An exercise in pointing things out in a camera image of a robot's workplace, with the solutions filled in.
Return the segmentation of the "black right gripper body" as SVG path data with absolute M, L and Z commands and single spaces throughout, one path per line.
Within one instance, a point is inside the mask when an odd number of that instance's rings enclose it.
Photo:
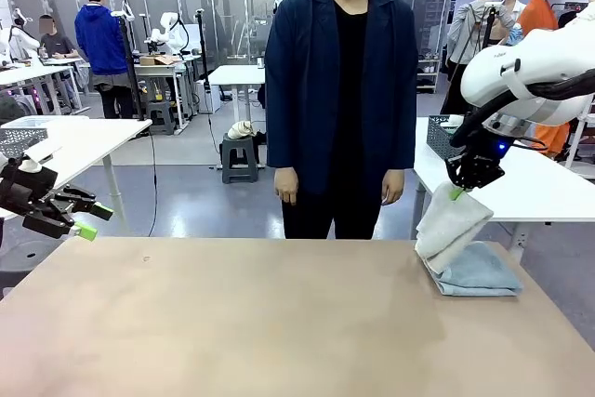
M 483 186 L 504 175 L 500 161 L 507 154 L 507 140 L 496 134 L 477 134 L 462 153 L 462 177 L 481 176 Z

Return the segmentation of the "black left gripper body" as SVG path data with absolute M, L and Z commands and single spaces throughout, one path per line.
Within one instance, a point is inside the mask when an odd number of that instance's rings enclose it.
M 54 189 L 58 173 L 29 157 L 9 158 L 1 170 L 1 207 L 24 216 Z

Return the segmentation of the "person's left hand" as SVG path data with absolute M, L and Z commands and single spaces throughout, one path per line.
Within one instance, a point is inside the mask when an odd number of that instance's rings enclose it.
M 392 205 L 403 195 L 405 174 L 403 170 L 390 169 L 382 180 L 381 204 Z

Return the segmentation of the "person's right hand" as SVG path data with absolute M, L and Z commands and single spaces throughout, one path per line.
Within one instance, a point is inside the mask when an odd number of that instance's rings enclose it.
M 279 199 L 295 205 L 298 198 L 298 176 L 294 168 L 276 168 L 274 173 L 274 189 Z

